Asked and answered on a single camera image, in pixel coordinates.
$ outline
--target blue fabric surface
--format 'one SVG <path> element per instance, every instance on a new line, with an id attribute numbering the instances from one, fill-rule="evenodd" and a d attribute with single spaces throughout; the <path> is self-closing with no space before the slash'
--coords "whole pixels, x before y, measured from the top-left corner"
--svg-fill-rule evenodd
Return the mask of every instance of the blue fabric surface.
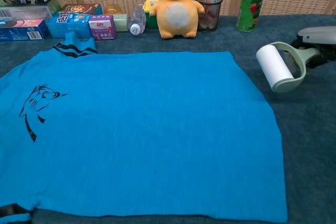
<path id="1" fill-rule="evenodd" d="M 0 206 L 287 221 L 275 116 L 229 52 L 60 51 L 0 79 Z"/>

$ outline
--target pink box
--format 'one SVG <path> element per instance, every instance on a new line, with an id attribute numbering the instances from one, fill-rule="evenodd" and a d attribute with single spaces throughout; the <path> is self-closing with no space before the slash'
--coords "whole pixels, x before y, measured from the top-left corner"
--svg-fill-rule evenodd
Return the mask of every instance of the pink box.
<path id="1" fill-rule="evenodd" d="M 93 15 L 89 20 L 89 25 L 95 40 L 115 39 L 117 37 L 113 15 Z"/>

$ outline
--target lint roller handle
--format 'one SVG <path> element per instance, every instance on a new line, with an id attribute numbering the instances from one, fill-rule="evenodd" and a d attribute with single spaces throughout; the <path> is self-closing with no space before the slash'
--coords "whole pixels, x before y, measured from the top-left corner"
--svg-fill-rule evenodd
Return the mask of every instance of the lint roller handle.
<path id="1" fill-rule="evenodd" d="M 294 78 L 278 50 L 289 52 L 300 68 L 301 75 Z M 300 50 L 284 42 L 274 42 L 261 47 L 256 57 L 266 79 L 274 92 L 289 92 L 301 84 L 306 76 L 307 61 L 320 54 L 316 48 Z"/>

